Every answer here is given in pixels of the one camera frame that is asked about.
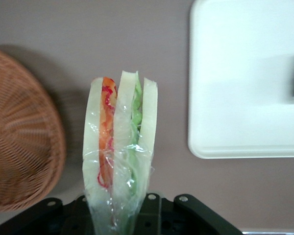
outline white plastic tray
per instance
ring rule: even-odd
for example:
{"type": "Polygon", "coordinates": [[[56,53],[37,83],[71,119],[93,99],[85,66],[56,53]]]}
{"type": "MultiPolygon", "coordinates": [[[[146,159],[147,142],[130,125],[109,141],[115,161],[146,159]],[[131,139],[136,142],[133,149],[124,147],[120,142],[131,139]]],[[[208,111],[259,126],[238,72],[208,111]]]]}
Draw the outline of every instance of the white plastic tray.
{"type": "Polygon", "coordinates": [[[294,0],[197,0],[190,25],[192,153],[294,157],[294,0]]]}

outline wrapped sandwich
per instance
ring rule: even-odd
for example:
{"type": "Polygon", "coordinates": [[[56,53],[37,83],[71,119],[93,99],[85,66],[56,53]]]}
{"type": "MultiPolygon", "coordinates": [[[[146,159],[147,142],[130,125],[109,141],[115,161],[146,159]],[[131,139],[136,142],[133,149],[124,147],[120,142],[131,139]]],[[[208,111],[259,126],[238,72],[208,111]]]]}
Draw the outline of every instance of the wrapped sandwich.
{"type": "Polygon", "coordinates": [[[90,88],[84,130],[85,196],[96,235],[130,235],[149,185],[157,122],[157,84],[122,72],[90,88]]]}

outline woven basket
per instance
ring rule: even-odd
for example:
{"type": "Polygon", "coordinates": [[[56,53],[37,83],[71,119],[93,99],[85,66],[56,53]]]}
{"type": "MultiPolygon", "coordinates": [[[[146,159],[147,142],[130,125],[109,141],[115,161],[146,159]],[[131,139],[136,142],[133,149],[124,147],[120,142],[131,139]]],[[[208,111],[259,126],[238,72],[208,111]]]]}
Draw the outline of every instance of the woven basket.
{"type": "Polygon", "coordinates": [[[42,200],[59,180],[65,156],[64,131],[50,97],[0,52],[0,211],[42,200]]]}

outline black object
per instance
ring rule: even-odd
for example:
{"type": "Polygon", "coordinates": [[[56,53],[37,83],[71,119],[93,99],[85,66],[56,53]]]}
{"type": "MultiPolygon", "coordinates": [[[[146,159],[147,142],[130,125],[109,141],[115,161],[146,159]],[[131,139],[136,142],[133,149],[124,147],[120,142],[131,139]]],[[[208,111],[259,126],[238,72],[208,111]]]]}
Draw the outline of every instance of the black object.
{"type": "MultiPolygon", "coordinates": [[[[63,206],[45,199],[0,225],[0,235],[94,235],[84,196],[63,206]]],[[[242,232],[189,194],[171,202],[147,194],[134,235],[242,235],[242,232]]]]}

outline tomato slice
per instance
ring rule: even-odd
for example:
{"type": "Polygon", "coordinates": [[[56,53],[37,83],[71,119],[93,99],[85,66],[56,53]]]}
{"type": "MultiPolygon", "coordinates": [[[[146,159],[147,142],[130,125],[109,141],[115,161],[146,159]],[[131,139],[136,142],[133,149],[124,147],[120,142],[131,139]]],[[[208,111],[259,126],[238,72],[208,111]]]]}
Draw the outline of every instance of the tomato slice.
{"type": "Polygon", "coordinates": [[[113,116],[116,103],[116,84],[111,78],[104,77],[100,101],[98,183],[105,188],[111,188],[113,179],[113,116]]]}

